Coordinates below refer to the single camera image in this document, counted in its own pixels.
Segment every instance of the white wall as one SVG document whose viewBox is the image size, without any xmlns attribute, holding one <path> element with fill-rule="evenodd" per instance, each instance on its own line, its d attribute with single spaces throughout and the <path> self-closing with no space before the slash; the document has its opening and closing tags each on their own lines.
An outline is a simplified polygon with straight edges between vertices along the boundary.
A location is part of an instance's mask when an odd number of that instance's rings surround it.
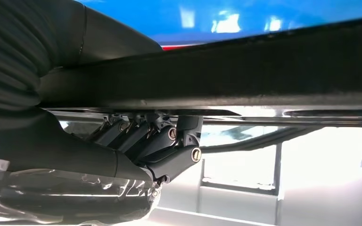
<svg viewBox="0 0 362 226">
<path fill-rule="evenodd" d="M 338 130 L 328 130 L 329 134 L 335 132 Z M 323 139 L 313 143 L 307 137 L 283 145 L 279 197 L 201 187 L 201 164 L 197 164 L 163 187 L 159 207 L 270 225 L 275 224 L 278 213 L 282 226 L 362 226 L 362 169 L 348 167 L 348 153 L 356 155 L 350 149 L 358 147 L 362 151 L 362 138 L 349 143 L 340 137 L 335 143 L 345 146 L 327 144 Z M 343 161 L 335 164 L 337 159 Z M 277 198 L 281 199 L 278 209 Z M 167 218 L 171 215 L 160 216 L 160 211 L 154 216 L 167 225 L 183 225 L 184 218 L 176 215 L 177 222 Z M 215 225 L 228 223 L 217 221 Z"/>
</svg>

